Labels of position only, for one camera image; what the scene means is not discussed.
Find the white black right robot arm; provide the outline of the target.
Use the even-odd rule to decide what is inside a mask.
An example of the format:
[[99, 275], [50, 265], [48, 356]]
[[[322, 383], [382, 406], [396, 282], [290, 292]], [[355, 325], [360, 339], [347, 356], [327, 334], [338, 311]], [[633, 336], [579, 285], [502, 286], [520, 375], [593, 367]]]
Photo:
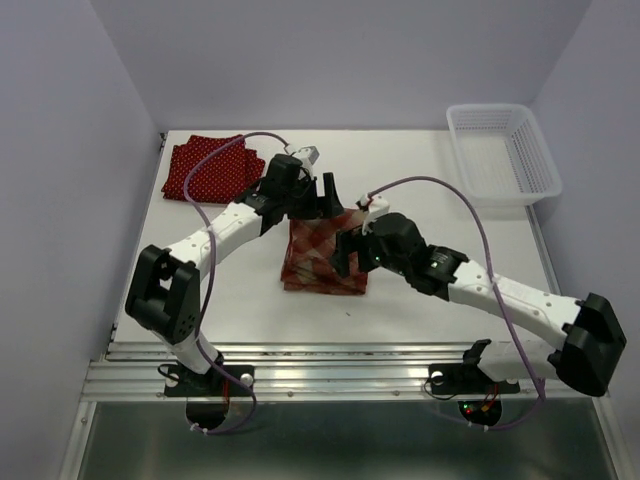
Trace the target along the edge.
[[367, 232], [354, 228], [338, 233], [331, 266], [345, 276], [352, 256], [362, 273], [384, 268], [421, 294], [507, 316], [545, 342], [536, 372], [581, 394], [606, 393], [627, 345], [606, 298], [594, 293], [584, 300], [558, 296], [490, 275], [463, 253], [427, 244], [414, 222], [400, 213], [380, 217]]

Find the red plaid skirt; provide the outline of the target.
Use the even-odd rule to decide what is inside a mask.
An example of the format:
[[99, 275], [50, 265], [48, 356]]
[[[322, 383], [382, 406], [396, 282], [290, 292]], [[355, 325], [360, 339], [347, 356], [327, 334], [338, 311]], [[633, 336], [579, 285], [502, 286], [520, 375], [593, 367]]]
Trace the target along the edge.
[[349, 274], [340, 277], [330, 264], [335, 252], [336, 234], [359, 229], [364, 214], [357, 209], [331, 219], [289, 221], [289, 239], [280, 280], [288, 292], [307, 292], [337, 296], [362, 296], [368, 274], [358, 270], [355, 253], [349, 259]]

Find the red polka dot skirt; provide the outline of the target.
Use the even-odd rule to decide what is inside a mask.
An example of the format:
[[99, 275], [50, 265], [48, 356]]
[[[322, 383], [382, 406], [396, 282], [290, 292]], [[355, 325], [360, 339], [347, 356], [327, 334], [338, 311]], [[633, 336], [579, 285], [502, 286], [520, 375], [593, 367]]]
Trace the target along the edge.
[[[185, 201], [183, 186], [191, 170], [236, 138], [239, 135], [228, 138], [191, 135], [186, 144], [174, 146], [168, 177], [161, 189], [163, 197]], [[189, 182], [189, 195], [199, 203], [228, 204], [262, 177], [265, 165], [257, 152], [240, 140], [198, 169]]]

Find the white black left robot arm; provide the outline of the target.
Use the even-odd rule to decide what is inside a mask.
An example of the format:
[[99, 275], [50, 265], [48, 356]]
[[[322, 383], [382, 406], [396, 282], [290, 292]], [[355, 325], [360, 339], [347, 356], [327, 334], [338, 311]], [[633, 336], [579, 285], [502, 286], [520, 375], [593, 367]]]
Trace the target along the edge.
[[275, 155], [265, 175], [236, 197], [214, 219], [166, 248], [145, 247], [139, 254], [124, 309], [152, 332], [188, 371], [199, 393], [215, 392], [223, 371], [220, 353], [201, 331], [204, 281], [242, 245], [283, 219], [329, 219], [344, 211], [334, 177], [313, 174], [319, 157], [313, 146]]

